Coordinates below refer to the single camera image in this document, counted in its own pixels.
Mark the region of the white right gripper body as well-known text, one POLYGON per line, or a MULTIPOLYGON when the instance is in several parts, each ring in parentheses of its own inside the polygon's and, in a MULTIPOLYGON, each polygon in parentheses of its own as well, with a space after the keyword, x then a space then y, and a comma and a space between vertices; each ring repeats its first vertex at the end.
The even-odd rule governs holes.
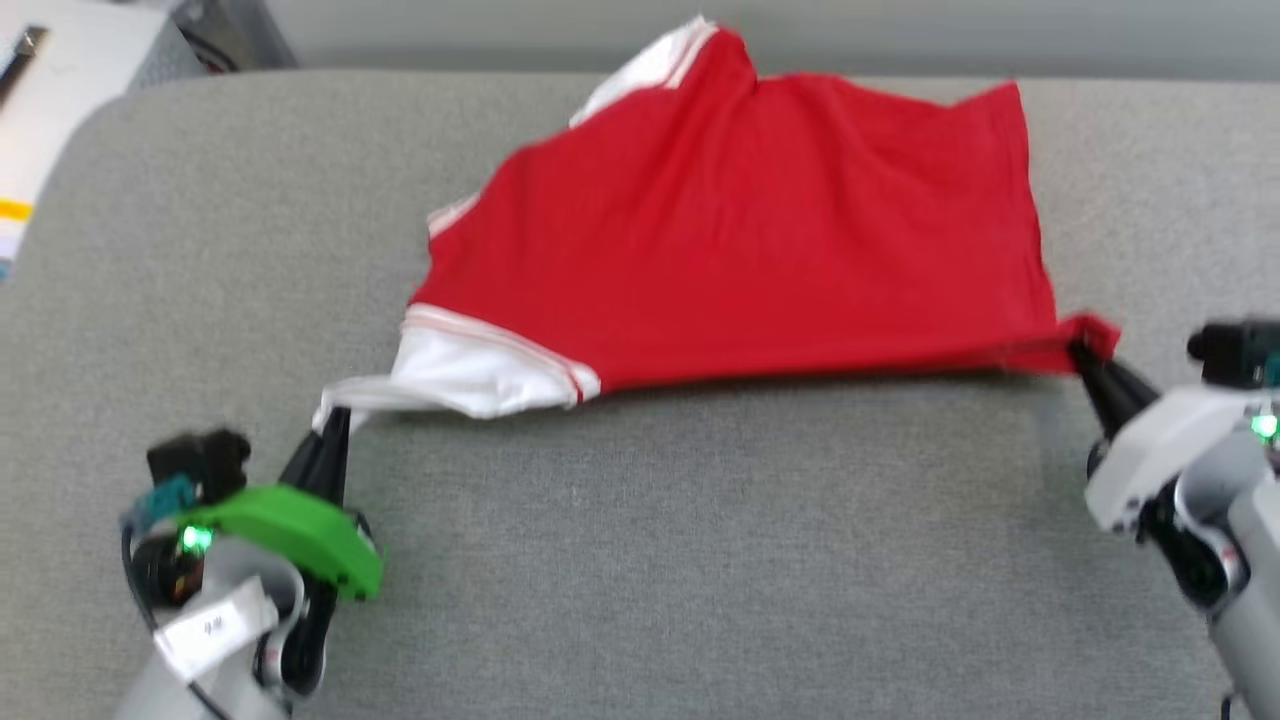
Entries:
POLYGON ((1130 420, 1091 474, 1085 506, 1103 532, 1133 530, 1144 502, 1222 438, 1249 429, 1261 389, 1179 386, 1130 420))

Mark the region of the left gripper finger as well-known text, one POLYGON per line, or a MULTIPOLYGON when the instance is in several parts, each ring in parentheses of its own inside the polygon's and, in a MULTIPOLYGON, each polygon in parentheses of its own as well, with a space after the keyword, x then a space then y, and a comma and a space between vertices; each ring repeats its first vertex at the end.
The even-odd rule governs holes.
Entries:
POLYGON ((312 493, 335 506, 346 501, 346 479, 349 450, 348 407, 333 407, 319 434, 317 455, 312 465, 312 493))
POLYGON ((317 455, 320 430, 311 430, 300 442, 293 456, 285 464, 285 468, 280 474, 280 483, 283 486, 291 486, 296 489, 312 493, 312 465, 317 455))

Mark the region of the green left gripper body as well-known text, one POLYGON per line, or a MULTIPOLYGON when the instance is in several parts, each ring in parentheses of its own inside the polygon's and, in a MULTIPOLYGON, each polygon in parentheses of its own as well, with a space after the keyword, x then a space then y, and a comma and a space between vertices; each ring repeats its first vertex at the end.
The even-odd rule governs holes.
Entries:
POLYGON ((343 600, 380 594, 385 559, 355 515, 291 486, 251 486, 220 503, 188 509, 179 527, 202 527, 280 555, 343 600))

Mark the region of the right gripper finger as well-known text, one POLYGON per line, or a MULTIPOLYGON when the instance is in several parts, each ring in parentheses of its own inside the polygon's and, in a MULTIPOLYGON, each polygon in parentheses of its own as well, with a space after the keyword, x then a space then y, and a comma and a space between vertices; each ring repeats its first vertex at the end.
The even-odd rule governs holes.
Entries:
POLYGON ((1129 380, 1123 379, 1126 368, 1119 360, 1100 356, 1093 348, 1069 348, 1068 356, 1091 401, 1102 437, 1114 439, 1137 415, 1129 380))
POLYGON ((1071 360, 1096 413, 1140 413, 1160 398, 1146 378, 1115 357, 1101 357, 1085 342, 1071 343, 1071 360))

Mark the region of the red and white garment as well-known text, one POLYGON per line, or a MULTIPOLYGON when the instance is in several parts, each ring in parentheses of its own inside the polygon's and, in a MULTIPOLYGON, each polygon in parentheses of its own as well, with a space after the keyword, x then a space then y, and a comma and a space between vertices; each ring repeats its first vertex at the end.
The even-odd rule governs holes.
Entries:
POLYGON ((1059 314, 1020 88, 951 104, 756 73, 695 17, 428 219, 384 375, 337 407, 489 419, 759 375, 1073 370, 1119 328, 1059 314))

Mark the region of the white partition board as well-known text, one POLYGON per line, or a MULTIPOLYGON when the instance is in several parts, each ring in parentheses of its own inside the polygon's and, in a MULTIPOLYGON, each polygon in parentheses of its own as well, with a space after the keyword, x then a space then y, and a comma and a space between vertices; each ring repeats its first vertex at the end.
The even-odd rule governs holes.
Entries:
POLYGON ((763 70, 1280 81, 1280 0, 264 0, 302 67, 604 72, 696 15, 763 70))

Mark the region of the white equipment case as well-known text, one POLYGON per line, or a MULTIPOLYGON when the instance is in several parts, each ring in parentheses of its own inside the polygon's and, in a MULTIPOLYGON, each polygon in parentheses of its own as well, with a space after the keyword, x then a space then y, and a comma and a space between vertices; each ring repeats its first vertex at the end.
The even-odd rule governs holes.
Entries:
MULTIPOLYGON (((0 199, 38 205, 64 147, 101 106, 155 85, 206 76, 165 6, 0 0, 0 70, 27 26, 49 33, 0 108, 0 199)), ((0 283, 29 227, 0 222, 0 283)))

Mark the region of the grey partition post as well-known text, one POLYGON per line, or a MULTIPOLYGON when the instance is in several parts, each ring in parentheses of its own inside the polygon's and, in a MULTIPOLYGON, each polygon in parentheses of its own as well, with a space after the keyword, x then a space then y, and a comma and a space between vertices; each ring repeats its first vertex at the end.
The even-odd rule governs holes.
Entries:
POLYGON ((294 70, 300 61, 270 0, 168 0, 197 55, 225 72, 294 70))

